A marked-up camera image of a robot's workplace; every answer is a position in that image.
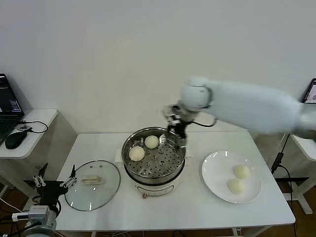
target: glass lid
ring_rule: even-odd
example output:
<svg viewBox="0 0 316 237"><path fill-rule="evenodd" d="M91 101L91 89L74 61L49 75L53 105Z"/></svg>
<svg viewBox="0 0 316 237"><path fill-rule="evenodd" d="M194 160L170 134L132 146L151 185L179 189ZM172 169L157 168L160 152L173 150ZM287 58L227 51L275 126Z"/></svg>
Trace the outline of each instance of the glass lid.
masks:
<svg viewBox="0 0 316 237"><path fill-rule="evenodd" d="M77 183L65 194L66 202L79 211L92 211L107 204L116 194L120 175L105 160L88 162L76 170Z"/></svg>

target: perforated steamer tray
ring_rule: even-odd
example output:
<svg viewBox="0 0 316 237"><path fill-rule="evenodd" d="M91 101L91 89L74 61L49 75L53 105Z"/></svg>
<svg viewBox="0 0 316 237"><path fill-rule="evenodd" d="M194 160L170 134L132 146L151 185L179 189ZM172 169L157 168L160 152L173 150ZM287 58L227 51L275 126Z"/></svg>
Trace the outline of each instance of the perforated steamer tray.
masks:
<svg viewBox="0 0 316 237"><path fill-rule="evenodd" d="M186 160L186 164L185 166L188 166L191 164L191 160L190 158L193 157L193 154L191 153L191 150L186 150L186 155L184 157L184 159ZM117 149L116 153L115 153L115 161L114 163L116 164L117 167L122 168L124 163L123 163L123 159L122 159L122 155L121 155L121 149Z"/></svg>
<svg viewBox="0 0 316 237"><path fill-rule="evenodd" d="M145 146L147 136L154 135L159 138L159 145L154 149ZM176 177L184 167L186 149L178 148L175 144L176 135L166 133L165 128L148 127L132 134L124 143L121 151L121 160L125 164L126 172L133 179L143 183L164 183ZM132 161L129 158L129 150L140 146L145 151L141 161Z"/></svg>

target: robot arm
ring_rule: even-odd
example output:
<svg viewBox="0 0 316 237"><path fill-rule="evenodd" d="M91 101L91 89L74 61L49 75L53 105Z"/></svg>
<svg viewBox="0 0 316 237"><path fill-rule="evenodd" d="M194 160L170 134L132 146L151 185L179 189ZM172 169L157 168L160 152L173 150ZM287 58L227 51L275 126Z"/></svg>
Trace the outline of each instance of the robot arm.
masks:
<svg viewBox="0 0 316 237"><path fill-rule="evenodd" d="M56 228L56 218L61 211L58 198L64 195L77 182L75 165L70 177L65 181L44 181L43 177L48 163L33 177L40 198L39 205L31 206L30 210L13 213L12 221L28 220L23 231L26 237L53 237Z"/></svg>
<svg viewBox="0 0 316 237"><path fill-rule="evenodd" d="M302 103L277 89L194 77L183 86L178 104L167 106L164 115L183 139L184 129L199 112L263 134L316 137L315 115L302 111Z"/></svg>

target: power cord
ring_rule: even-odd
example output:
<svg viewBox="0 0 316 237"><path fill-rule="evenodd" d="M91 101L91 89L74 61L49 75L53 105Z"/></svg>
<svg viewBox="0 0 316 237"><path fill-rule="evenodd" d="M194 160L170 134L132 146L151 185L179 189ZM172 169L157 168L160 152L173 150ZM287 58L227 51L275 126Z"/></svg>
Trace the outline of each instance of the power cord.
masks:
<svg viewBox="0 0 316 237"><path fill-rule="evenodd" d="M32 201L33 201L34 203L36 203L37 205L39 205L40 203L39 203L39 201L37 201L36 199L38 199L38 198L40 198L40 197L41 197L41 195L35 196L35 197L32 198Z"/></svg>
<svg viewBox="0 0 316 237"><path fill-rule="evenodd" d="M293 210L293 189L292 189L292 181L291 181L291 176L290 176L290 172L288 172L288 170L287 170L287 168L285 168L283 165L281 165L281 161L282 161L282 158L283 158L283 156L284 156L284 149L285 149L285 146L286 146L286 143L287 143L287 141L288 141L288 138L290 137L290 134L288 134L287 135L287 137L286 137L286 140L285 140L285 142L284 142L284 145L283 145L283 148L282 148L282 150L281 150L281 152L279 152L278 154L277 154L277 156L276 156L276 159L275 159L275 161L273 162L273 165L272 165L272 168L271 168L271 173L273 174L275 171L276 171L276 169L278 168L278 167L281 167L281 168L283 168L283 169L285 169L285 171L286 171L286 173L287 173L287 175L288 175L288 178L289 178L289 180L290 180L290 188L291 188L291 210L292 210L292 212L293 212L293 215L295 216L295 214L294 214L294 210ZM294 235L295 235L295 237L296 237L296 227L295 227L295 222L293 223L293 229L294 229Z"/></svg>
<svg viewBox="0 0 316 237"><path fill-rule="evenodd" d="M214 122L211 125L205 125L205 124L201 124L201 123L198 123L198 122L195 122L195 121L192 121L191 123L194 123L194 124L202 126L202 127L212 127L212 126L214 126L217 123L217 119L215 118Z"/></svg>
<svg viewBox="0 0 316 237"><path fill-rule="evenodd" d="M15 206L12 206L11 204L7 203L5 200L3 200L2 198L0 198L1 201L3 201L5 204L9 205L10 207L13 207L15 210L17 210L18 212L22 212L20 209L16 208Z"/></svg>
<svg viewBox="0 0 316 237"><path fill-rule="evenodd" d="M13 224L14 224L14 222L11 222L11 228L10 228L10 234L9 234L9 236L11 236L11 235L12 235L12 231L13 231Z"/></svg>
<svg viewBox="0 0 316 237"><path fill-rule="evenodd" d="M15 212L12 212L12 211L6 211L6 210L3 210L2 208L0 208L0 211L6 212L6 213L10 213L10 214L15 213Z"/></svg>
<svg viewBox="0 0 316 237"><path fill-rule="evenodd" d="M24 202L22 202L22 204L21 204L21 206L19 208L20 210L23 210L23 208L25 207L25 205L28 202L28 200L29 200L29 197L26 197L26 199L24 200Z"/></svg>
<svg viewBox="0 0 316 237"><path fill-rule="evenodd" d="M17 231L17 232L14 232L14 233L12 233L12 234L9 234L7 237L11 237L11 236L14 236L14 235L18 235L18 234L20 234L20 233L22 233L22 232L24 232L24 231L26 231L26 230L28 230L28 229L34 227L34 226L38 226L38 225L41 225L41 223L32 224L32 225L30 225L30 226L28 226L28 227L25 227L24 229L22 229L22 230L20 230L20 231Z"/></svg>
<svg viewBox="0 0 316 237"><path fill-rule="evenodd" d="M26 123L34 123L34 122L39 122L39 123L43 124L45 126L45 130L38 132L38 131L33 131L32 129L30 129L30 130L27 130L28 132L44 133L44 132L46 132L48 130L48 126L45 123L41 122L41 121L25 121L25 120L22 120L22 121L19 121L18 124L26 124Z"/></svg>
<svg viewBox="0 0 316 237"><path fill-rule="evenodd" d="M290 188L291 188L291 210L293 212L293 215L295 216L294 214L294 211L293 211L293 189L292 189L292 182L291 182L291 176L290 176L290 172L288 172L287 168L285 168L283 165L279 165L279 167L285 169L287 175L288 175L288 178L290 179ZM294 235L296 237L296 228L295 228L295 222L293 223L293 228L294 228Z"/></svg>
<svg viewBox="0 0 316 237"><path fill-rule="evenodd" d="M286 140L285 140L284 145L283 145L283 148L282 148L282 151L277 154L276 159L273 162L273 165L271 167L271 173L272 174L277 170L277 168L281 164L282 158L284 156L284 153L283 153L284 152L284 148L286 146L286 143L287 143L287 140L288 140L289 137L290 137L290 134L287 135Z"/></svg>
<svg viewBox="0 0 316 237"><path fill-rule="evenodd" d="M21 237L18 223L14 222L14 224L15 224L15 228L17 230L19 237Z"/></svg>
<svg viewBox="0 0 316 237"><path fill-rule="evenodd" d="M173 232L172 237L175 237L176 232L180 232L180 234L182 234L183 237L186 237L186 236L184 235L184 233L183 233L182 231L180 231L180 230L175 230L175 231Z"/></svg>
<svg viewBox="0 0 316 237"><path fill-rule="evenodd" d="M12 221L12 215L1 217L1 218L0 218L0 223L1 223L2 221Z"/></svg>

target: computer mouse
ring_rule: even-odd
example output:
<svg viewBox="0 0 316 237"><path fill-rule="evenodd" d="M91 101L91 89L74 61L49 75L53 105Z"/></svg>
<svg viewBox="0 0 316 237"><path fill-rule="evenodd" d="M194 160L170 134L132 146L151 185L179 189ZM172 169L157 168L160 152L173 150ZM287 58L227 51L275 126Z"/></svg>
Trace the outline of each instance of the computer mouse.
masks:
<svg viewBox="0 0 316 237"><path fill-rule="evenodd" d="M7 149L14 149L17 148L21 142L24 140L24 138L26 137L27 132L15 132L12 133L11 135L9 135L6 140L5 140L5 147Z"/></svg>

